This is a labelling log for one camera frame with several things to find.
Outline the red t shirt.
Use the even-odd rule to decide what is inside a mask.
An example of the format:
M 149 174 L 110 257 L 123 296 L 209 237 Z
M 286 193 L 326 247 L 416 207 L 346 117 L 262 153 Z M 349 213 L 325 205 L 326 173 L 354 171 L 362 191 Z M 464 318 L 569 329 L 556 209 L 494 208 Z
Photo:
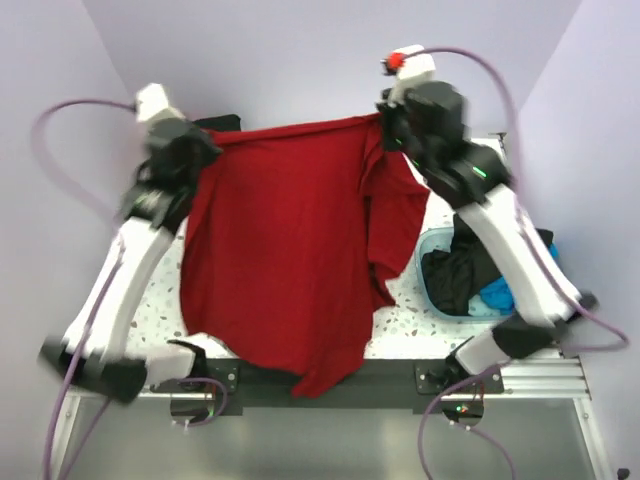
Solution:
M 216 132 L 186 224 L 186 330 L 324 394 L 363 362 L 387 282 L 409 263 L 428 190 L 377 115 Z

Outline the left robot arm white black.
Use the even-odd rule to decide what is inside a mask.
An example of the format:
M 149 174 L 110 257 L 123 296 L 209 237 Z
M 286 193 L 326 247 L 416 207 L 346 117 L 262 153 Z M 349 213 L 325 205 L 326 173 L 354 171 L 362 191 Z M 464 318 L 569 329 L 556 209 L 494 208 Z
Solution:
M 185 392 L 200 390 L 207 368 L 193 353 L 175 354 L 169 368 L 124 350 L 130 323 L 151 274 L 191 211 L 201 171 L 220 154 L 211 137 L 179 117 L 146 124 L 148 158 L 125 194 L 122 223 L 80 313 L 60 336 L 49 336 L 39 357 L 65 382 L 121 404 L 144 386 L 172 379 Z

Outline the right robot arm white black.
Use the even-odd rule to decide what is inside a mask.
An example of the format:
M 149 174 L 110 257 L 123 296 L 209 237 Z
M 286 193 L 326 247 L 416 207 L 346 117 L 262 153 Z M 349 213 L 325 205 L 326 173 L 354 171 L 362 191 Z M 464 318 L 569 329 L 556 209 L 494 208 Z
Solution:
M 469 392 L 481 373 L 559 342 L 596 298 L 563 274 L 527 213 L 517 210 L 512 176 L 498 152 L 466 136 L 464 97 L 450 84 L 421 80 L 383 91 L 386 148 L 413 163 L 428 187 L 474 232 L 506 280 L 515 311 L 448 355 L 448 386 Z

